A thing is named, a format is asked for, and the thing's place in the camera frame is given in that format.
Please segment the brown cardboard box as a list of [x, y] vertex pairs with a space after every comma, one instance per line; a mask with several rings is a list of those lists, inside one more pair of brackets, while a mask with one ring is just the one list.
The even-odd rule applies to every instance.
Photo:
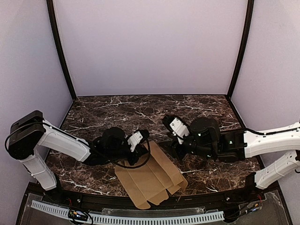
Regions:
[[159, 205], [169, 195], [185, 191], [188, 182], [176, 165], [154, 142], [150, 142], [151, 157], [142, 167], [115, 167], [115, 174], [136, 208], [146, 210], [150, 204]]

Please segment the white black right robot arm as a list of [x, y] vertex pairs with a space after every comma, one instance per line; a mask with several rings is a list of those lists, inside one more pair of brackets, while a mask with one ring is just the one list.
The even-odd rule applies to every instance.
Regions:
[[269, 166], [251, 173], [246, 187], [266, 189], [270, 184], [300, 166], [300, 124], [254, 131], [249, 128], [221, 132], [215, 119], [196, 118], [190, 125], [177, 116], [165, 116], [163, 124], [173, 135], [173, 157], [186, 154], [212, 158], [226, 163], [283, 151], [284, 155]]

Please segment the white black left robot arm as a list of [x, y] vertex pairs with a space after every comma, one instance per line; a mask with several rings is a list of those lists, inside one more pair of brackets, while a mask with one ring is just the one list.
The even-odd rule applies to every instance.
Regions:
[[119, 127], [106, 129], [102, 136], [87, 141], [55, 127], [35, 110], [11, 125], [5, 139], [8, 154], [21, 162], [45, 191], [59, 188], [59, 178], [45, 164], [38, 146], [68, 155], [89, 166], [112, 163], [127, 169], [144, 166], [151, 156], [148, 130], [136, 130], [126, 136]]

